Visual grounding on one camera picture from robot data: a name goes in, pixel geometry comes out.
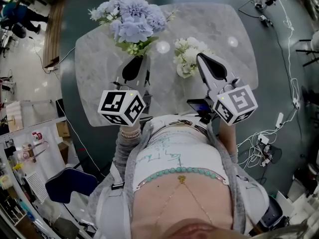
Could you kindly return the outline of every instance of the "wooden bench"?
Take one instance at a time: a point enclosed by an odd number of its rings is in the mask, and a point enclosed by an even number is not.
[[[52,67],[59,63],[60,32],[65,1],[66,0],[55,0],[51,6],[44,39],[44,68]]]

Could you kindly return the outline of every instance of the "flower arrangement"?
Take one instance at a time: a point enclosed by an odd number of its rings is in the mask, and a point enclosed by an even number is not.
[[[135,57],[145,55],[167,22],[160,7],[145,0],[109,0],[89,12],[92,20],[109,24],[116,46]]]
[[[196,64],[198,53],[202,52],[205,55],[214,54],[204,42],[200,42],[194,37],[189,37],[186,40],[183,38],[177,39],[174,52],[174,63],[177,64],[177,74],[183,78],[193,76],[198,70]]]

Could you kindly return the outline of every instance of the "white cube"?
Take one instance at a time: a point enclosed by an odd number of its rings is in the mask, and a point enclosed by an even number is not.
[[[98,113],[111,124],[133,126],[145,107],[137,90],[105,90]]]
[[[258,105],[249,85],[217,95],[213,109],[228,124],[247,119]]]

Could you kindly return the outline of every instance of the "gray floor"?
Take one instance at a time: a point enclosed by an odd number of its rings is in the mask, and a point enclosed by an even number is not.
[[[60,57],[63,58],[67,52],[75,46],[76,40],[86,32],[98,26],[96,22],[89,19],[87,15],[88,9],[97,7],[100,3],[107,0],[67,0],[64,15],[63,28],[61,32],[61,48]],[[177,3],[177,2],[217,2],[230,4],[234,8],[238,8],[247,0],[147,0],[149,3],[158,5]],[[307,60],[306,55],[297,54],[295,49],[300,47],[299,39],[311,38],[313,30],[311,28],[310,17],[306,10],[300,5],[299,0],[282,0],[287,14],[289,15],[293,27],[295,29],[292,37],[292,55],[291,72],[294,77],[298,78],[299,87],[305,85],[308,88],[318,88],[315,86],[318,82],[318,73],[315,63],[303,69],[302,64]],[[252,5],[245,7],[245,10],[257,14]],[[279,40],[284,48],[285,57],[288,57],[288,36],[290,34],[283,23],[284,13],[279,4],[271,6],[266,11],[268,16],[274,23],[274,27],[278,32]],[[255,132],[266,129],[275,129],[275,123],[279,112],[284,113],[284,117],[288,116],[293,109],[289,92],[289,80],[284,68],[283,59],[280,48],[276,42],[274,29],[264,27],[258,19],[250,18],[239,13],[252,46],[254,48],[258,74],[259,87],[254,91],[255,97],[259,104],[258,110],[247,121],[237,126],[237,141],[241,142]],[[115,140],[117,136],[117,127],[91,127],[87,121],[76,85],[74,71],[74,52],[61,63],[62,75],[62,96],[67,116],[73,124],[75,130],[79,134],[81,140],[88,148],[89,153],[102,168],[108,161],[113,158],[115,150]],[[296,168],[305,164],[305,159],[300,158],[301,154],[307,155],[310,143],[314,138],[315,130],[310,121],[310,116],[314,112],[315,107],[307,107],[302,104],[299,111],[299,119],[303,141],[297,124],[297,118],[291,123],[285,125],[278,132],[275,147],[281,148],[283,155],[277,164],[272,164],[267,169],[265,176],[267,181],[265,187],[270,193],[277,190],[287,193],[291,181],[292,174]],[[77,140],[76,135],[72,135],[79,157],[86,157],[82,145]],[[242,152],[248,147],[245,144],[239,148]],[[93,163],[90,162],[84,166],[87,172],[92,174],[97,170]],[[259,178],[263,173],[263,168],[249,168],[247,171],[255,178]]]

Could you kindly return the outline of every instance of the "gray table top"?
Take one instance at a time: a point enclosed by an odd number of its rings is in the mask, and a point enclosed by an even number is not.
[[[251,89],[258,87],[255,55],[246,29],[236,11],[229,5],[216,3],[177,3],[160,6],[163,11],[177,8],[176,18],[159,34],[157,42],[170,45],[167,53],[160,53],[153,43],[149,51],[151,76],[149,92],[153,96],[151,116],[182,113],[190,110],[187,99],[204,98],[207,87],[199,73],[183,79],[173,63],[174,43],[177,38],[195,37],[204,41],[215,54],[232,66]],[[115,46],[108,36],[108,26],[99,26],[76,42],[75,71],[80,98],[92,126],[109,125],[98,114],[104,90],[114,89],[117,68],[128,54]]]

